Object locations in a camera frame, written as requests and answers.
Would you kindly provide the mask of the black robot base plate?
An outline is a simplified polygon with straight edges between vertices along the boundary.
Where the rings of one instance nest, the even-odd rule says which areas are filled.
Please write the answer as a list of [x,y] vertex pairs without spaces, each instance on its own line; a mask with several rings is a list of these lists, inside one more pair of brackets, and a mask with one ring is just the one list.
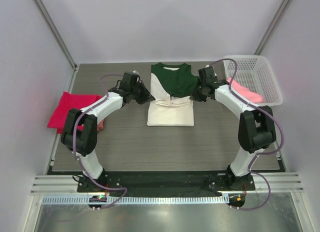
[[204,192],[254,191],[252,175],[233,179],[225,171],[136,171],[105,172],[91,180],[79,177],[78,192],[103,192],[108,188],[127,188],[127,196],[181,196]]

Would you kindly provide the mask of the folded magenta t shirt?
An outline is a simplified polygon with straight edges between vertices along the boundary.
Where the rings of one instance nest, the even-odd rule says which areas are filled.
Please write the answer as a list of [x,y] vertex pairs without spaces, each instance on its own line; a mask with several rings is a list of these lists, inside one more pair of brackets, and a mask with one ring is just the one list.
[[64,92],[60,98],[57,108],[53,112],[47,124],[47,127],[56,129],[56,133],[61,134],[70,109],[80,110],[97,102],[101,98],[102,96],[99,95],[78,95]]

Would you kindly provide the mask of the folded salmon t shirt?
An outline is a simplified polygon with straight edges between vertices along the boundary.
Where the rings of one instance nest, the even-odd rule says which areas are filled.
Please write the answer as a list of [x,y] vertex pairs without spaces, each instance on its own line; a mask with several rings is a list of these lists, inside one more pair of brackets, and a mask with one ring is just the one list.
[[101,120],[97,125],[97,131],[100,131],[104,128],[104,120]]

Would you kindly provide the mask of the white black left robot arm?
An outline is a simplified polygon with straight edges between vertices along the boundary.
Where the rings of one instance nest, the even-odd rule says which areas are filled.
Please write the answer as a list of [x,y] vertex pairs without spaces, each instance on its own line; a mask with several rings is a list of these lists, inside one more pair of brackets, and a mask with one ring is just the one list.
[[133,100],[140,105],[155,100],[136,71],[125,72],[116,86],[97,102],[82,109],[72,108],[67,113],[60,141],[73,153],[84,180],[97,192],[107,189],[105,170],[95,151],[98,124]]

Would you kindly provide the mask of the left aluminium corner post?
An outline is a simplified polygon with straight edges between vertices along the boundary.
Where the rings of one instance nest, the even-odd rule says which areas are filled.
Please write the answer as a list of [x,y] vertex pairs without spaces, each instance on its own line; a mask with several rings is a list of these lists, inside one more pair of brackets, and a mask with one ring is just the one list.
[[73,71],[76,70],[77,64],[75,63],[71,53],[69,52],[64,40],[62,39],[54,21],[52,20],[46,6],[44,5],[42,0],[33,0],[36,4],[36,7],[40,11],[45,23],[47,24],[48,28],[50,29],[53,37],[55,38],[56,42],[58,43],[60,49],[62,50],[64,56],[66,57],[67,61],[71,65]]

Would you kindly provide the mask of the white perforated plastic basket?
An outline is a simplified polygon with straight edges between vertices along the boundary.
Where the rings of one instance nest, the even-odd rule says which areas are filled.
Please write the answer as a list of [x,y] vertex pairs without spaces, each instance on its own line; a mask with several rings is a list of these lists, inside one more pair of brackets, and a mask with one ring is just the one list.
[[224,64],[225,77],[235,76],[234,80],[239,85],[251,92],[262,96],[261,106],[279,106],[283,103],[283,97],[272,67],[266,57],[260,55],[227,55]]

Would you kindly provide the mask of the right aluminium corner post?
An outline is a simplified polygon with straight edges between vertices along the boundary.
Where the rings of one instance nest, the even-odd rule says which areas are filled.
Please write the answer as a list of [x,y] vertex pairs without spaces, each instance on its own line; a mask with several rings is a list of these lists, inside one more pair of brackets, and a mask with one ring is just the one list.
[[282,0],[261,38],[254,55],[261,55],[293,0]]

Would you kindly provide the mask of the pink t shirt in basket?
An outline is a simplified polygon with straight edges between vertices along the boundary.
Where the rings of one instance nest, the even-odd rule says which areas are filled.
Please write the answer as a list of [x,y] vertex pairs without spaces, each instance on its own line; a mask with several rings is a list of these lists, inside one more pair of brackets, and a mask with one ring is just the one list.
[[232,81],[231,90],[235,92],[238,96],[243,97],[252,103],[261,104],[265,102],[265,99],[261,95],[250,91],[246,87],[241,86],[235,80]]

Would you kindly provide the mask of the white and green t shirt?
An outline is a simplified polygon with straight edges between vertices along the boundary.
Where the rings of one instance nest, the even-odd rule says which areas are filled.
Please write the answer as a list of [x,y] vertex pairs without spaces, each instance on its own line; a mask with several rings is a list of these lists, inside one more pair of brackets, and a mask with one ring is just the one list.
[[197,86],[198,77],[192,67],[183,63],[153,64],[150,72],[150,102],[147,125],[150,127],[193,127],[194,105],[191,94]]

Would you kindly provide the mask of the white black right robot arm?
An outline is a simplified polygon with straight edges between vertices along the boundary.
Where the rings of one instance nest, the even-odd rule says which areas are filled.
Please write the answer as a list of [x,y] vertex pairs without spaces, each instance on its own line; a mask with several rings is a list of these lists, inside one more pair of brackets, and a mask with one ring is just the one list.
[[198,70],[199,78],[191,99],[205,102],[208,98],[224,105],[238,119],[239,151],[225,171],[223,185],[230,190],[243,190],[249,180],[250,169],[258,155],[276,140],[274,121],[260,112],[272,115],[270,107],[249,106],[250,102],[230,91],[226,80],[218,80],[211,66]]

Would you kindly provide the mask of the aluminium frame rail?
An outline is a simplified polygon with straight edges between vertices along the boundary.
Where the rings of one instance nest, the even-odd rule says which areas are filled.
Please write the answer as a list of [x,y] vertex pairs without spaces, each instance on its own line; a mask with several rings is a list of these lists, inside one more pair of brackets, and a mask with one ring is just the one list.
[[[303,193],[304,189],[297,173],[262,173],[268,180],[272,193]],[[267,193],[268,187],[262,177],[253,175],[254,191],[247,193]],[[71,176],[36,176],[31,188],[32,195],[72,195],[77,193],[78,184]]]

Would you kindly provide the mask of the aluminium corner post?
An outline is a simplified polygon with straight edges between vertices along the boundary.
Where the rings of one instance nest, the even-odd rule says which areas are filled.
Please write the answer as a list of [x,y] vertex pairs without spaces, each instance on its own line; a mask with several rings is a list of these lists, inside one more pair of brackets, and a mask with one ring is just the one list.
[[60,49],[62,50],[64,56],[66,57],[67,61],[71,65],[73,71],[76,70],[77,64],[75,63],[71,53],[69,52],[64,40],[62,39],[54,21],[52,20],[46,6],[44,5],[42,0],[33,0],[36,4],[36,7],[40,11],[45,23],[47,24],[48,28],[50,29],[53,37],[55,38],[56,42],[58,43]]
[[254,55],[261,55],[293,0],[282,0],[261,38]]

